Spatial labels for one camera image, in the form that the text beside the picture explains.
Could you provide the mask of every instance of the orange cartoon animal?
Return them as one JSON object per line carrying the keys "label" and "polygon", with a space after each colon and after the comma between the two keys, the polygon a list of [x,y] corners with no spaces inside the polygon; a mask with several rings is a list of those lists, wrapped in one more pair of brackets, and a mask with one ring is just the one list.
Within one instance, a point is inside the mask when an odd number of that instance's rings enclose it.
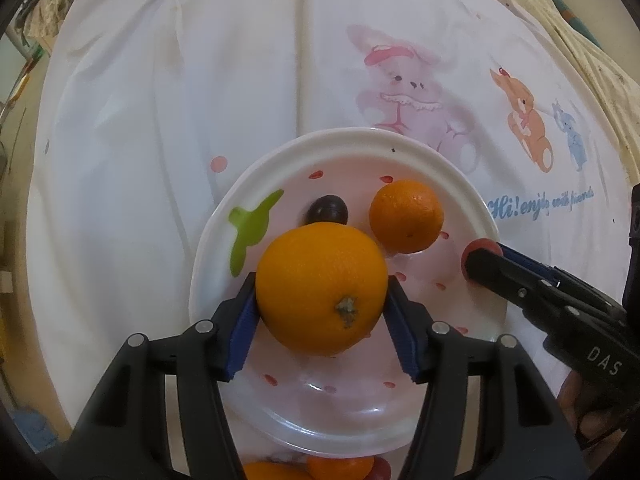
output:
{"label": "orange cartoon animal", "polygon": [[494,82],[507,94],[513,112],[507,116],[507,124],[520,141],[530,159],[540,170],[548,173],[554,164],[554,151],[545,137],[545,123],[533,109],[533,95],[522,81],[511,77],[503,68],[499,74],[490,70]]}

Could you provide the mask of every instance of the finger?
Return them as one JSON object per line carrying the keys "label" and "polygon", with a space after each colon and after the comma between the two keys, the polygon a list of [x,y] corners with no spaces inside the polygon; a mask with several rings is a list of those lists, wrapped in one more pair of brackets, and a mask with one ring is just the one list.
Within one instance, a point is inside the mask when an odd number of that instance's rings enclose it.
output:
{"label": "finger", "polygon": [[575,410],[573,408],[567,408],[562,410],[562,414],[564,418],[569,423],[569,427],[575,433],[576,428],[578,427],[578,417],[575,414]]}
{"label": "finger", "polygon": [[560,408],[562,410],[572,408],[578,398],[578,395],[580,395],[581,389],[582,377],[578,372],[572,370],[564,380],[562,388],[560,388],[560,393],[558,394],[558,404],[560,405]]}
{"label": "finger", "polygon": [[607,431],[615,422],[614,410],[587,413],[580,422],[580,432],[589,440]]}
{"label": "finger", "polygon": [[587,463],[589,469],[595,471],[597,468],[599,468],[613,452],[613,450],[616,449],[616,446],[620,443],[620,440],[623,436],[624,433],[622,433],[622,431],[620,430],[617,430],[615,433],[612,433],[607,438],[605,438],[593,449],[590,449],[584,456],[584,460]]}

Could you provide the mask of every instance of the navel orange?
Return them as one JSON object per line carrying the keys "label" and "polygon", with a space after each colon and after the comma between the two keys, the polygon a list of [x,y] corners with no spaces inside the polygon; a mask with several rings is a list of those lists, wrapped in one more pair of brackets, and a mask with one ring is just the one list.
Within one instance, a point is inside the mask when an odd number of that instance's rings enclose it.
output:
{"label": "navel orange", "polygon": [[308,473],[287,464],[253,462],[244,466],[247,480],[312,480]]}
{"label": "navel orange", "polygon": [[415,180],[396,180],[382,187],[369,207],[369,225],[382,246],[392,253],[417,253],[442,229],[444,211],[436,193]]}
{"label": "navel orange", "polygon": [[373,457],[306,457],[306,470],[314,480],[364,480],[373,468]]}
{"label": "navel orange", "polygon": [[364,338],[380,317],[388,276],[376,243],[357,229],[317,222],[276,238],[255,291],[262,320],[287,348],[330,356]]}

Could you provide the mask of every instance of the white tablecloth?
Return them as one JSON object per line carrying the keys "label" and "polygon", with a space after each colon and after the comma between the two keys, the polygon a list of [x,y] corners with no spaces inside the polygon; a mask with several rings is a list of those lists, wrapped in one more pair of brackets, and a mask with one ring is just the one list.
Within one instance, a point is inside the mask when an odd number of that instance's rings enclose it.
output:
{"label": "white tablecloth", "polygon": [[[510,0],[76,0],[42,95],[27,226],[40,343],[71,423],[129,334],[194,321],[200,233],[254,160],[374,124],[465,171],[504,243],[622,296],[630,188],[613,133]],[[507,330],[557,391],[566,370],[541,333],[517,309]],[[232,430],[245,454],[277,449]]]}

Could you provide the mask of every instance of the blue cartoon animal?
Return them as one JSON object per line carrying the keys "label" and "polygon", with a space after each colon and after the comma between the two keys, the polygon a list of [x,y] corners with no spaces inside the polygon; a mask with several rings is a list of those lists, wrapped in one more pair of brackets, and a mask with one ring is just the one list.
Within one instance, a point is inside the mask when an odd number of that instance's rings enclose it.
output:
{"label": "blue cartoon animal", "polygon": [[574,160],[576,171],[581,171],[582,166],[587,162],[587,152],[584,149],[582,136],[575,131],[575,119],[562,110],[557,100],[552,104],[552,107],[558,128],[566,133],[566,143],[569,146],[569,153]]}

